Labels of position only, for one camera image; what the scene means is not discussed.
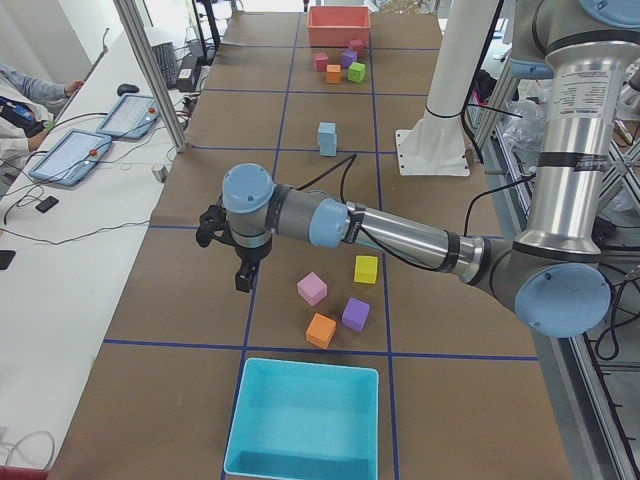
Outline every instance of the person's hand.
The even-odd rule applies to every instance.
[[[82,85],[84,85],[84,82],[82,80],[75,80],[71,83],[67,83],[64,86],[64,94],[67,96],[67,98],[69,98],[71,95],[73,95],[73,92],[75,92],[76,90],[80,90],[82,88]]]
[[[45,128],[37,135],[34,135],[33,137],[27,139],[29,142],[29,151],[35,152],[38,148],[40,148],[40,145],[42,145],[44,139],[47,138],[47,135],[49,135],[49,130]]]

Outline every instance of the computer mouse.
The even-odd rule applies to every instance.
[[[138,93],[140,89],[136,85],[130,83],[123,83],[118,87],[118,96],[121,97],[125,93]]]

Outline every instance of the phone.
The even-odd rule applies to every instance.
[[[11,261],[15,256],[15,250],[0,250],[0,270],[6,270],[9,268],[9,265],[11,265]]]
[[[58,199],[56,197],[52,197],[51,195],[49,195],[47,198],[41,201],[38,205],[36,205],[36,210],[42,213],[46,213],[57,203],[58,203]]]

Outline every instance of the red cube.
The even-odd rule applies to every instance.
[[[316,53],[313,55],[313,67],[316,72],[326,72],[329,65],[329,57],[326,53]]]
[[[358,58],[364,54],[364,42],[359,38],[349,41],[349,48],[358,52]]]

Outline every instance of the person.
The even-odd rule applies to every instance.
[[[47,137],[53,115],[44,104],[69,98],[82,85],[82,80],[66,85],[38,80],[0,63],[1,182],[11,185]]]

